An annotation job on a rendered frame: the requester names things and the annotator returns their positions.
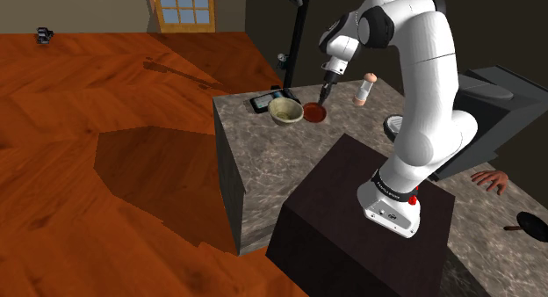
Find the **wooden door with window panes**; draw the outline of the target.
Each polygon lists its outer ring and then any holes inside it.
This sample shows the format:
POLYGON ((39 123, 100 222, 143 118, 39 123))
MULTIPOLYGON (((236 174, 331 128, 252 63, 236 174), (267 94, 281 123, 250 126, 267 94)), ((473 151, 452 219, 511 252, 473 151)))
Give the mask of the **wooden door with window panes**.
POLYGON ((149 0, 160 33, 215 33, 214 0, 149 0))

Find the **black pole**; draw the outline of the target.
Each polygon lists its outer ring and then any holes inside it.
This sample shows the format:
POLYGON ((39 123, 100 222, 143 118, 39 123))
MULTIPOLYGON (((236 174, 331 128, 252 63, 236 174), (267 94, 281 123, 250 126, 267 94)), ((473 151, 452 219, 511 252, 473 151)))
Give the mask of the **black pole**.
POLYGON ((296 61, 299 53, 299 45, 302 38, 302 33, 304 30, 304 25, 306 21, 306 14, 310 0, 291 0, 294 4, 297 5, 297 14, 295 18, 295 23, 292 32, 292 43, 290 47, 290 52, 288 58, 285 62, 285 78, 284 78, 284 89, 290 89, 292 87, 292 79, 296 66, 296 61))

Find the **clear bottle with pink caps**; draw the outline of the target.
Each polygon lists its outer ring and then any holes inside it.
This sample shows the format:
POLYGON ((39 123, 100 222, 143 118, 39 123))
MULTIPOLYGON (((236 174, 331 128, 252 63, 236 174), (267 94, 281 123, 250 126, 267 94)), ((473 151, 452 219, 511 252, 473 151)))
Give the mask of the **clear bottle with pink caps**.
POLYGON ((377 82, 377 80, 377 76, 373 73, 366 73, 364 75, 364 80, 353 98, 354 105, 364 105, 371 92, 371 87, 377 82))

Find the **red bowl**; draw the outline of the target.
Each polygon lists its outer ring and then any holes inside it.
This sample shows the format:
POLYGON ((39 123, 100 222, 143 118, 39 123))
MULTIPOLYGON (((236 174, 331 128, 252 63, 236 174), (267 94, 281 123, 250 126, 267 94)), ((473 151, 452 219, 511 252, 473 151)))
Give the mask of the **red bowl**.
POLYGON ((317 102, 309 102, 303 105, 303 118, 312 123, 320 123, 327 116, 327 110, 317 102))

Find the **black tablet with pale screen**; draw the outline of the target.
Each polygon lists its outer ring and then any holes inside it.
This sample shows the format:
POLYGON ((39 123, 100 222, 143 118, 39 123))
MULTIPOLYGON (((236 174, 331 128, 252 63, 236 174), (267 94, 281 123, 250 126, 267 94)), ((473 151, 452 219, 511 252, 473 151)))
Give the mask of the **black tablet with pale screen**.
POLYGON ((259 113, 264 113, 268 111, 268 105, 270 101, 273 99, 274 97, 270 93, 268 93, 262 96, 251 98, 249 102, 253 108, 253 111, 259 114, 259 113))

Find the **beige bowl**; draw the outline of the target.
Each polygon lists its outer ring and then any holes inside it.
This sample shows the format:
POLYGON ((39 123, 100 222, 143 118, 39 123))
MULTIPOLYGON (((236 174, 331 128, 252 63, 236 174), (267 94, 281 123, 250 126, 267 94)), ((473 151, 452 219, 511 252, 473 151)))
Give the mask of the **beige bowl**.
POLYGON ((275 98, 268 104, 268 112, 273 121, 280 126, 289 126, 303 119, 301 104, 290 98, 275 98))

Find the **black and white round device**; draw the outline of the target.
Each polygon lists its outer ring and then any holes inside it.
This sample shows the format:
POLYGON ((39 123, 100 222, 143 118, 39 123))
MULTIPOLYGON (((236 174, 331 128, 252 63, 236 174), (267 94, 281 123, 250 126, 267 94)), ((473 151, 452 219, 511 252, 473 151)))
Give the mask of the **black and white round device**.
POLYGON ((383 122, 383 129, 386 137, 394 142, 397 134, 400 132, 403 116, 399 114, 392 114, 385 118, 383 122))

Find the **skin-coloured hand figure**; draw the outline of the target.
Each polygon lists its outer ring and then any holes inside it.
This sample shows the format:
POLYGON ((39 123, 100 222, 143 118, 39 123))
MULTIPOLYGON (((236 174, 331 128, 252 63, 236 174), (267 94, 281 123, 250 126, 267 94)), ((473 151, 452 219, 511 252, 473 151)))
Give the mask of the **skin-coloured hand figure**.
POLYGON ((508 186, 509 177, 501 170, 483 170, 471 175, 471 181, 477 186, 489 183, 486 192, 495 191, 501 196, 508 186))

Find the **dark grey appliance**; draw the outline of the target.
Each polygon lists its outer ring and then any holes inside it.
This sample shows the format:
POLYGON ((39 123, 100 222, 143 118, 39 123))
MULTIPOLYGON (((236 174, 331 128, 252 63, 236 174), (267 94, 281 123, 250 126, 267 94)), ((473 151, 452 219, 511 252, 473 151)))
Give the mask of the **dark grey appliance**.
POLYGON ((548 88, 500 65, 458 75, 453 108, 469 112, 478 131, 465 148, 437 169, 439 181, 497 157, 495 151, 548 111, 548 88))

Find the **dark robot stand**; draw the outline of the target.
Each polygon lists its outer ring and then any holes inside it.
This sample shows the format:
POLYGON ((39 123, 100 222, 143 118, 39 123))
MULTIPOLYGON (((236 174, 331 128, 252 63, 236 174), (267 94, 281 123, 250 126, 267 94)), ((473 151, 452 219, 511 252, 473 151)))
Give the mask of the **dark robot stand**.
POLYGON ((438 297, 455 198, 423 182, 409 239, 366 219, 357 188, 385 160, 345 134, 282 205, 266 256, 309 297, 438 297))

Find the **dark flat box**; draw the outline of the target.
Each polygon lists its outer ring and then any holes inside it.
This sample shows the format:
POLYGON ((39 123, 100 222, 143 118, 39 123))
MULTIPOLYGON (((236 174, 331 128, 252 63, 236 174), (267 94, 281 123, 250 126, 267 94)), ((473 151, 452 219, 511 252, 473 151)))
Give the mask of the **dark flat box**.
POLYGON ((290 89, 281 88, 279 85, 272 85, 270 89, 276 93, 278 92, 281 96, 290 98, 295 100, 296 102, 300 103, 299 99, 292 93, 290 89))

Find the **black frying pan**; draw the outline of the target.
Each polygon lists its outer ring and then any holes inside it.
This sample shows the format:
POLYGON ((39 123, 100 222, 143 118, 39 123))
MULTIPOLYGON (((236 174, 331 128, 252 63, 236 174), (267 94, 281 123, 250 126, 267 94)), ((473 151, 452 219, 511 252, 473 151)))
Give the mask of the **black frying pan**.
POLYGON ((532 238, 548 243, 548 224, 538 218, 536 215, 528 212, 519 212, 516 216, 517 226, 505 226, 506 231, 523 230, 532 238))

